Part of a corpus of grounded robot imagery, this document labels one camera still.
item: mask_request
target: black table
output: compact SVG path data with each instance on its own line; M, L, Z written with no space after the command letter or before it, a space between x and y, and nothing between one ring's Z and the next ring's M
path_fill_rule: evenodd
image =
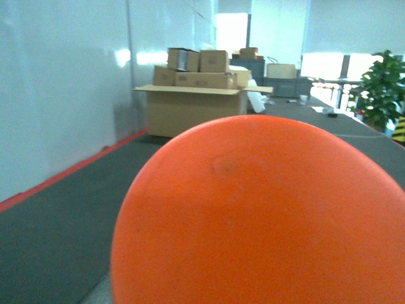
M334 134L378 163L405 189L405 148L391 138L345 114L338 114L337 118L332 118L315 112L311 106L328 107L315 98L310 98L306 106L300 105L299 102L287 103L286 99L272 100L276 105L267 104L262 114L306 122Z

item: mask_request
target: cardboard box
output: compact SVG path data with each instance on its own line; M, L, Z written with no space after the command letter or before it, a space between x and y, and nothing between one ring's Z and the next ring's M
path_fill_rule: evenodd
M234 81L230 73L177 72L175 85L177 87L232 89L234 86Z
M249 80L251 78L252 71L246 70L229 70L231 73L237 75L237 87L243 88L249 85Z
M228 52L223 50L204 50L200 54L202 73L227 73L229 72Z
M245 47L239 51L240 58L244 59L256 59L258 53L259 49L257 47Z
M146 92L148 133L166 137L175 137L210 120L246 114L246 91L273 92L272 87L228 90L161 85L145 85L135 90Z
M267 64L267 78L295 79L297 78L296 65L269 63Z
M153 84L155 86L174 86L175 79L176 70L159 65L154 67Z
M185 72L198 72L199 62L200 54L191 49L171 47L168 50L168 68Z

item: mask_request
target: white wall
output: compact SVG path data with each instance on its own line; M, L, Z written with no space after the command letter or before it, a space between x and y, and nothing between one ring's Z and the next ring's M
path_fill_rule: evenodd
M309 0L252 0L250 46L279 63L298 65Z
M250 13L252 0L218 0L219 13Z
M212 44L215 10L215 0L0 1L0 201L143 129L132 86L153 66L121 66L117 52Z
M404 0L311 0L303 53L405 54Z

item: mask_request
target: yellow black striped sign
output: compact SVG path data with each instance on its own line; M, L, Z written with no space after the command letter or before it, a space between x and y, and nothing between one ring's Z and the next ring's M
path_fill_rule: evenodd
M397 127L395 128L394 133L392 133L391 138L395 141L405 144L405 117L404 116L399 117L399 122L397 124Z

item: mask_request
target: open cardboard box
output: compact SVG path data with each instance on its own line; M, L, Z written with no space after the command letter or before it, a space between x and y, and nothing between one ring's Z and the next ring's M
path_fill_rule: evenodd
M150 135L175 137L196 125L247 112L247 91L272 93L272 87L206 89L145 85Z

